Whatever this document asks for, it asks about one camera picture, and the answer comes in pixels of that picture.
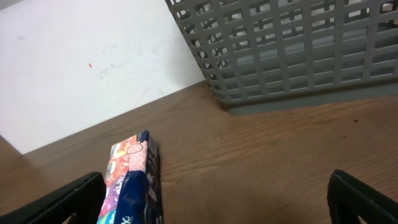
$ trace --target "basket base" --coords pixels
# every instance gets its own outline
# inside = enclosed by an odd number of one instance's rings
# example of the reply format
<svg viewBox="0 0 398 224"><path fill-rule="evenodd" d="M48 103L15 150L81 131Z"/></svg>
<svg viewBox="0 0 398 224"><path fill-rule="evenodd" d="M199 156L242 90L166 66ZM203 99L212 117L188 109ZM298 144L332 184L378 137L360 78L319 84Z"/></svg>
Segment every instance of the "basket base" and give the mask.
<svg viewBox="0 0 398 224"><path fill-rule="evenodd" d="M230 108L228 113L232 115L247 115L261 112L270 112L284 109L298 108L302 106L316 106L324 103L334 103L349 100L361 100L371 97L398 94L398 83L370 86L354 90L338 91L322 95L304 96L289 100L264 102L254 105L246 105Z"/></svg>

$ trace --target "white backdrop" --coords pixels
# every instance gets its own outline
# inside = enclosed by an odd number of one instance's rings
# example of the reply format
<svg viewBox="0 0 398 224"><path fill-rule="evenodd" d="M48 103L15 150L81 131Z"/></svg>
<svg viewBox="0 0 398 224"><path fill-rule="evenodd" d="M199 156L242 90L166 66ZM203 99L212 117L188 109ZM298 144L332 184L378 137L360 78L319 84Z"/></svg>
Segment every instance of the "white backdrop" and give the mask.
<svg viewBox="0 0 398 224"><path fill-rule="evenodd" d="M23 154L203 79L164 0L0 11L0 135Z"/></svg>

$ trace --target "wooden table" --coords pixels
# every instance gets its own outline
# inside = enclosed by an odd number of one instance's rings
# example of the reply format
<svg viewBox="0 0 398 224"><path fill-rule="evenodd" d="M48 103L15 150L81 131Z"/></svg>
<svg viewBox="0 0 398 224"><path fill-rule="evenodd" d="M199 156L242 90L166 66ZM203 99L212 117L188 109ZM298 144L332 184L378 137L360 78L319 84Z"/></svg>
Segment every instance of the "wooden table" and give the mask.
<svg viewBox="0 0 398 224"><path fill-rule="evenodd" d="M3 156L0 214L104 172L112 144L148 129L160 144L166 224L330 223L334 169L398 200L397 115L398 96L387 96L231 116L199 83L25 156Z"/></svg>

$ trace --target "gray basket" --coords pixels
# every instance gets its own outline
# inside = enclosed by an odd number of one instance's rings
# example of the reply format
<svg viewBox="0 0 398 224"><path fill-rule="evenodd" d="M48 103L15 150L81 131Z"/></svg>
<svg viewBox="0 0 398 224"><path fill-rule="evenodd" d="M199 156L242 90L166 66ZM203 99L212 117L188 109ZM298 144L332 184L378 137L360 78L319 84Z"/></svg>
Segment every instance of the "gray basket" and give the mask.
<svg viewBox="0 0 398 224"><path fill-rule="evenodd" d="M226 105L397 81L398 1L166 2L214 95Z"/></svg>

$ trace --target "wood grain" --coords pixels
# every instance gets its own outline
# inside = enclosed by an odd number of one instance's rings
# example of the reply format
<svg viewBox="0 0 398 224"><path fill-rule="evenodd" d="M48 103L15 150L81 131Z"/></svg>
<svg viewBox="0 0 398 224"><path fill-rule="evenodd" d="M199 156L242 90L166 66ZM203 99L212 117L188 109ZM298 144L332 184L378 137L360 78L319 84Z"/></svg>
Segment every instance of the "wood grain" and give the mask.
<svg viewBox="0 0 398 224"><path fill-rule="evenodd" d="M165 223L330 223L334 169L398 200L397 111L388 96L231 116L199 83L18 158L2 170L0 213L104 172L112 144L148 129Z"/></svg>

